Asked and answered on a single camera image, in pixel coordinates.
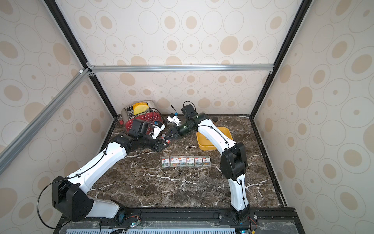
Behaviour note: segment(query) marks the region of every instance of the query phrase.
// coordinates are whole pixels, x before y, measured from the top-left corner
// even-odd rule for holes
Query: marble tabletop
[[[227,127],[246,148],[247,199],[251,207],[279,207],[263,156],[248,117],[218,116],[216,126]],[[111,135],[125,131],[119,122]],[[161,167],[162,156],[209,155],[210,167]],[[113,165],[92,187],[89,196],[115,200],[127,207],[230,207],[230,188],[219,170],[220,155],[202,151],[196,134],[172,140],[162,152],[139,149]]]

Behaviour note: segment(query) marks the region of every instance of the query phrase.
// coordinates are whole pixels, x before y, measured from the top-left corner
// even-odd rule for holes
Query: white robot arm
[[[94,183],[116,162],[137,148],[159,152],[169,144],[147,134],[150,123],[136,119],[128,134],[118,134],[106,149],[67,178],[58,176],[52,183],[52,205],[73,222],[86,217],[114,218],[119,223],[125,217],[123,206],[87,196]]]
[[[191,104],[184,106],[182,112],[186,123],[171,128],[165,139],[178,139],[198,130],[213,143],[221,154],[220,170],[229,181],[232,212],[236,215],[237,220],[242,220],[249,213],[249,202],[246,198],[244,184],[247,167],[244,145],[225,136],[205,113],[198,114]]]
[[[197,125],[198,131],[203,134],[213,145],[217,148],[220,155],[225,149],[234,147],[236,142],[228,138],[223,132],[221,132],[210,119],[205,119]],[[245,174],[239,175],[236,180],[227,179],[230,185],[231,192],[231,205],[235,210],[240,211],[246,209],[248,200],[245,194],[244,185]]]

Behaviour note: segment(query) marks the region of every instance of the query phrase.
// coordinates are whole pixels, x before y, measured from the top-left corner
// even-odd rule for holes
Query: yellow tray
[[[230,130],[226,127],[217,127],[223,134],[225,134],[231,140],[233,137],[231,136]],[[196,132],[197,143],[201,150],[215,150],[217,149],[211,142],[208,140],[203,134]]]

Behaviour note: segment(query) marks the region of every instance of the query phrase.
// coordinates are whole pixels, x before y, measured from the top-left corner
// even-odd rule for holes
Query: wallpaper
[[[79,67],[39,1],[0,1],[0,153]]]
[[[94,65],[272,63],[301,0],[56,0]]]
[[[0,175],[1,234],[53,233],[36,214],[37,197],[55,177],[66,177],[97,155],[112,120],[86,78]],[[39,211],[48,225],[57,225],[61,213],[52,207],[50,186]]]
[[[318,0],[255,118],[307,234],[374,230],[374,1]]]
[[[268,71],[97,73],[118,114],[133,103],[153,100],[163,114],[180,113],[191,101],[197,112],[249,114]]]

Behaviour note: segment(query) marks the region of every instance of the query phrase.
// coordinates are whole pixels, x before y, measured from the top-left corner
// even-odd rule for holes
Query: vent grille
[[[113,229],[102,229],[101,234],[110,234]],[[99,228],[69,228],[66,234],[100,234]],[[126,234],[235,234],[234,228],[131,228]]]
[[[235,234],[234,228],[131,228],[126,234]]]

